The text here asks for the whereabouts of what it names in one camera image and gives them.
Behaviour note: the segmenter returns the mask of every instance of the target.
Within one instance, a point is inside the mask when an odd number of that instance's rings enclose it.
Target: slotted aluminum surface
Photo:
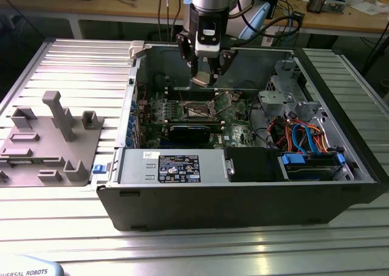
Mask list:
[[[92,78],[91,74],[96,74],[94,68],[99,71],[104,68],[105,72],[99,73],[120,75],[114,68],[127,66],[120,53],[111,56],[120,57],[116,60],[105,60],[102,55],[97,61],[101,52],[91,54],[88,46],[119,48],[125,47],[123,44],[129,46],[129,43],[107,41],[99,44],[57,41],[54,47],[74,45],[84,48],[85,52],[74,54],[75,59],[67,59],[66,54],[52,58],[49,55],[53,50],[48,48],[37,56],[41,59],[30,75],[38,71],[55,74],[70,65],[73,73],[84,66],[81,74],[90,77],[74,80],[74,76],[67,77],[66,72],[57,75],[57,79],[53,79],[53,75],[36,75],[40,76],[38,80],[27,76],[26,86],[14,101],[34,105],[40,91],[76,88],[77,91],[61,91],[63,98],[68,98],[66,103],[72,112],[92,108],[106,117],[105,131],[110,132],[102,133],[105,137],[99,149],[106,148],[108,153],[97,154],[95,158],[96,162],[104,162],[104,157],[111,158],[120,115],[116,100],[120,99],[118,91],[124,91],[125,74],[119,81],[94,78],[94,75]],[[71,48],[66,50],[73,55]],[[91,103],[93,97],[104,103]],[[44,107],[32,107],[38,115],[50,115]],[[11,109],[6,112],[0,124],[3,137],[12,125]],[[58,261],[67,276],[381,276],[389,272],[389,194],[370,205],[350,208],[328,225],[119,232],[113,228],[90,187],[0,188],[0,231],[0,254],[29,254]]]
[[[389,174],[389,107],[343,55],[318,49],[305,49],[305,53]],[[307,90],[318,100],[309,85]]]

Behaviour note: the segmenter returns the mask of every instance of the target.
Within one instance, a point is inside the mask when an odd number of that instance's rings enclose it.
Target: warning label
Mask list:
[[[199,183],[199,156],[159,156],[158,181],[161,183]]]

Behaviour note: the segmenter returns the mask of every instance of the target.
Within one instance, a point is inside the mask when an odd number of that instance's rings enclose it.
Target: wire bundle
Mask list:
[[[267,132],[270,133],[275,125],[275,119],[269,125]],[[297,131],[305,133],[300,143],[297,142]],[[288,152],[296,152],[307,154],[308,152],[303,148],[306,140],[310,151],[312,153],[320,154],[327,153],[328,146],[326,146],[325,133],[313,124],[307,124],[301,120],[285,121],[284,127],[285,135],[281,137],[275,146]]]

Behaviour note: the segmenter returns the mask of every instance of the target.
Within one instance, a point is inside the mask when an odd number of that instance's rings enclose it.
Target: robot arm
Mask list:
[[[228,70],[236,56],[237,51],[229,49],[229,39],[225,37],[226,32],[244,39],[249,38],[254,33],[246,25],[237,26],[236,20],[243,14],[235,8],[237,1],[184,1],[184,3],[190,4],[188,10],[185,11],[185,28],[188,32],[178,34],[176,39],[181,57],[187,60],[191,68],[190,77],[198,85],[212,86],[217,81],[218,76],[223,75]],[[249,1],[251,4],[246,5],[246,9],[243,10],[245,12],[253,6],[253,0]],[[259,14],[253,14],[251,20],[256,27],[261,27],[268,9],[269,4],[266,2],[256,7],[256,12]],[[198,71],[198,58],[202,57],[206,57],[208,60],[210,74]]]

